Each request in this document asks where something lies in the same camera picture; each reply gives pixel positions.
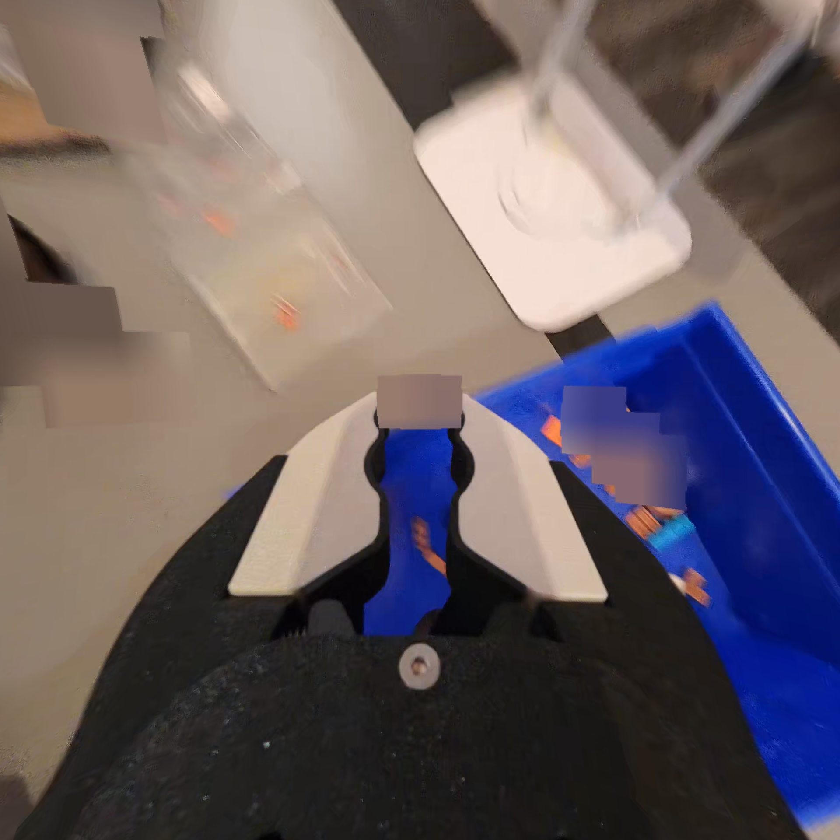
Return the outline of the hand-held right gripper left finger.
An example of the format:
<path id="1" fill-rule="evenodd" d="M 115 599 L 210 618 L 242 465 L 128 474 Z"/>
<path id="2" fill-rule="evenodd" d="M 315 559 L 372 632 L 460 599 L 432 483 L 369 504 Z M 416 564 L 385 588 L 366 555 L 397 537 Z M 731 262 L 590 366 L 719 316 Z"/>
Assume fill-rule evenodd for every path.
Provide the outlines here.
<path id="1" fill-rule="evenodd" d="M 286 601 L 308 614 L 342 605 L 356 632 L 389 575 L 389 503 L 382 490 L 387 431 L 370 393 L 289 451 L 227 583 L 236 602 Z"/>

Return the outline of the blue plastic bin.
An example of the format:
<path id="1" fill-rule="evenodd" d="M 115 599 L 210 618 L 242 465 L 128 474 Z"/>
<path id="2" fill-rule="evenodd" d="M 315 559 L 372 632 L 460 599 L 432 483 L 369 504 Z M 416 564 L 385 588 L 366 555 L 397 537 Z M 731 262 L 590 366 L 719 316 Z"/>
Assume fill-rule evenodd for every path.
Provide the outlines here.
<path id="1" fill-rule="evenodd" d="M 607 604 L 449 597 L 448 429 L 387 431 L 389 574 L 356 632 L 304 614 L 252 678 L 251 838 L 799 838 L 760 690 L 838 735 L 838 480 L 716 307 L 478 400 L 549 457 Z"/>

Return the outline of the clear plastic bag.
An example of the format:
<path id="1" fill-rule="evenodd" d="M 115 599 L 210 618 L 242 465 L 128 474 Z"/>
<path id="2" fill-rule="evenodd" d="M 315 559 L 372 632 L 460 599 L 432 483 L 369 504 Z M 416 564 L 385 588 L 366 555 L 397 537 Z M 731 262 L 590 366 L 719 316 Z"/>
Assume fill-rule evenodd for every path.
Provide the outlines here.
<path id="1" fill-rule="evenodd" d="M 164 52 L 152 81 L 166 140 L 127 153 L 130 172 L 173 270 L 279 393 L 392 305 L 203 68 Z"/>

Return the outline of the grey desk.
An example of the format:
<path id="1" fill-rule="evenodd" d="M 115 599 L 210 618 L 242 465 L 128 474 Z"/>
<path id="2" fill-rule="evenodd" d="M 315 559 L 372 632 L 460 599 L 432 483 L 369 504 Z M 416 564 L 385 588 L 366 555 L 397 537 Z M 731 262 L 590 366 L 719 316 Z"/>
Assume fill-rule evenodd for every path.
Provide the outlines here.
<path id="1" fill-rule="evenodd" d="M 331 2 L 219 2 L 202 45 L 392 310 L 274 394 L 167 265 L 116 162 L 3 164 L 6 208 L 115 290 L 126 329 L 186 333 L 192 351 L 186 412 L 161 423 L 47 428 L 38 389 L 3 394 L 3 806 L 38 801 L 141 595 L 271 456 L 381 372 L 453 373 L 477 392 L 558 358 L 441 206 L 412 129 Z"/>

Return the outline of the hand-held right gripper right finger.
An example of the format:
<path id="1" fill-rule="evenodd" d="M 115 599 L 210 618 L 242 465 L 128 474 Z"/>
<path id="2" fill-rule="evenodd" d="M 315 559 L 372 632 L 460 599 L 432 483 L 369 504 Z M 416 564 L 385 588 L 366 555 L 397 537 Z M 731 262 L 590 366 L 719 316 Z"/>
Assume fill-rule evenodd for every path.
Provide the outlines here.
<path id="1" fill-rule="evenodd" d="M 469 395 L 448 430 L 449 597 L 433 634 L 482 634 L 500 610 L 605 606 L 608 591 L 550 459 Z"/>

